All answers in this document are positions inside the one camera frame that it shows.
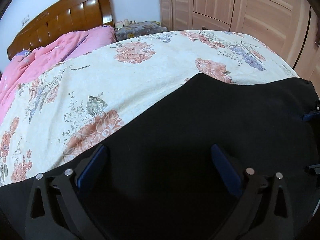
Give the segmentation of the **white wall socket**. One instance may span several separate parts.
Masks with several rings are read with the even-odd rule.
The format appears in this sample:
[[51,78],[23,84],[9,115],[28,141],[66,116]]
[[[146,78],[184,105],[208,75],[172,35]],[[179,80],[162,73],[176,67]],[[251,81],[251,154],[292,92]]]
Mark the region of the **white wall socket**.
[[22,20],[22,25],[25,25],[29,20],[29,15],[25,16],[25,18]]

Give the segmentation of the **light wooden wardrobe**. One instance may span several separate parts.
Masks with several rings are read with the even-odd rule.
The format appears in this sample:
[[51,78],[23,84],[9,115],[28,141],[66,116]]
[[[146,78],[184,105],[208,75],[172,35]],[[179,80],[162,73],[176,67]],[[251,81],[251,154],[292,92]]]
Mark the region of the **light wooden wardrobe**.
[[161,24],[199,49],[200,71],[251,85],[301,77],[319,88],[319,0],[160,0]]

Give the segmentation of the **brown wooden headboard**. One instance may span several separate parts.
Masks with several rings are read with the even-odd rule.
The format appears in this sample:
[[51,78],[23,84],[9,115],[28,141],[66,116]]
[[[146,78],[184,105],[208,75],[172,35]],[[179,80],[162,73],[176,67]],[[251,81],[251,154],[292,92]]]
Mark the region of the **brown wooden headboard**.
[[59,0],[22,28],[7,48],[8,59],[23,50],[45,47],[71,31],[101,25],[114,27],[110,0]]

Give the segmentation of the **pink quilt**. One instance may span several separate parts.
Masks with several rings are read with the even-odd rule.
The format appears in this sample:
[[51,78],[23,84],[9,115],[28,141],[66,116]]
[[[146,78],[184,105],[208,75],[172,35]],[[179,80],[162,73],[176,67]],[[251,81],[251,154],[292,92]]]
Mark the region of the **pink quilt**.
[[56,64],[79,57],[116,41],[109,25],[88,31],[71,31],[45,47],[17,53],[1,77],[1,120],[7,114],[19,84],[29,83]]

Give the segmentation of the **floral covered bedside table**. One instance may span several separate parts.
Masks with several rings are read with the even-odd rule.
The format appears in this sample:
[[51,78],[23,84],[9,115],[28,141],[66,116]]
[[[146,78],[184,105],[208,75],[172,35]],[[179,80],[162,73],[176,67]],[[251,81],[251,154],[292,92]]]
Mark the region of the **floral covered bedside table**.
[[164,33],[167,31],[168,28],[161,26],[159,22],[145,21],[125,25],[122,28],[118,27],[115,30],[115,37],[117,41],[123,41],[134,37]]

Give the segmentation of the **floral cream bedspread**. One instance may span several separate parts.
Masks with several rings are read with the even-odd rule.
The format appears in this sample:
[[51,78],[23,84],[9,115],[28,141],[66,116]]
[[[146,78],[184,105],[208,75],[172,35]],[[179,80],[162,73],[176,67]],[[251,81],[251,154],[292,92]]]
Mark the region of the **floral cream bedspread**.
[[199,70],[198,53],[180,31],[145,35],[60,62],[19,84],[1,120],[1,185],[73,160],[196,74],[209,75]]

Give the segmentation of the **black pants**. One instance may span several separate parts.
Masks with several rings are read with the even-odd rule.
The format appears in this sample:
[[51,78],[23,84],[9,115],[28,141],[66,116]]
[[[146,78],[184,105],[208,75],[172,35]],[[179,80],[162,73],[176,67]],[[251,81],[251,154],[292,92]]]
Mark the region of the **black pants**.
[[[292,239],[319,239],[319,175],[306,171],[303,122],[317,105],[312,82],[300,78],[240,86],[195,75],[99,143],[106,150],[80,187],[80,203],[107,239],[216,239],[238,204],[214,165],[217,145],[239,173],[282,173]],[[44,174],[76,167],[97,146]],[[26,239],[34,179],[1,188],[5,239]]]

